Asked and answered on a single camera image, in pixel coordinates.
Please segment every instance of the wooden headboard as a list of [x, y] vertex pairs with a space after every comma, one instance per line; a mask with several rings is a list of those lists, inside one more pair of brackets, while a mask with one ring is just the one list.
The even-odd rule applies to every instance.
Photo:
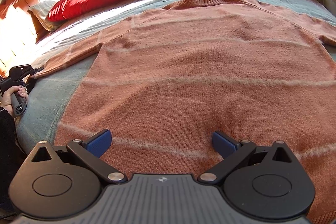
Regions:
[[29, 10], [45, 0], [7, 0], [0, 5], [0, 75], [12, 67], [16, 55], [29, 52], [31, 45], [46, 34], [34, 14]]

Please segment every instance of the blue gripper pad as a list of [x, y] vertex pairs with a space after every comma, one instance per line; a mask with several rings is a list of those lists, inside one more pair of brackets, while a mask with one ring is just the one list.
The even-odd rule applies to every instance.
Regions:
[[111, 146], [112, 134], [104, 129], [82, 143], [82, 146], [91, 154], [100, 158]]
[[220, 131], [212, 134], [212, 147], [224, 159], [240, 148], [240, 143]]

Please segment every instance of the plaid pillow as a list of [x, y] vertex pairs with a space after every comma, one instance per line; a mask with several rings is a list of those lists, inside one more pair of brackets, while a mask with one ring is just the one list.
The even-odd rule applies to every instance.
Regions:
[[51, 33], [57, 30], [64, 23], [64, 21], [53, 22], [47, 19], [49, 11], [53, 8], [55, 3], [56, 1], [53, 0], [45, 0], [29, 7], [29, 10], [33, 12], [41, 25]]

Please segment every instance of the light blue bed sheet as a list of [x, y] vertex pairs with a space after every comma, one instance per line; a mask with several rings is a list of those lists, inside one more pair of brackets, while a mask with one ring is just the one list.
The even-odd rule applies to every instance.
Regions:
[[[70, 20], [61, 29], [41, 41], [36, 46], [34, 54], [26, 58], [25, 63], [31, 63], [38, 67], [71, 44], [116, 24], [126, 17], [140, 14], [147, 9], [162, 8], [175, 1], [177, 0], [127, 0]], [[300, 14], [306, 13], [336, 26], [336, 17], [315, 0], [258, 1], [286, 7]], [[336, 48], [325, 47], [332, 58], [336, 60]], [[37, 81], [30, 94], [26, 113], [17, 125], [19, 142], [27, 153], [40, 140], [54, 142], [57, 126], [64, 110], [82, 78], [90, 69], [95, 57], [96, 55], [86, 58], [67, 69]]]

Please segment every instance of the orange knit sweater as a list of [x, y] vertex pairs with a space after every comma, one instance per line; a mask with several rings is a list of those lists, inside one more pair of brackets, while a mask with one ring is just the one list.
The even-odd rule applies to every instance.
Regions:
[[285, 140], [316, 187], [310, 218], [336, 217], [336, 28], [256, 0], [181, 0], [148, 10], [51, 58], [38, 77], [95, 52], [55, 144], [103, 128], [102, 157], [128, 173], [194, 173], [221, 159], [211, 133]]

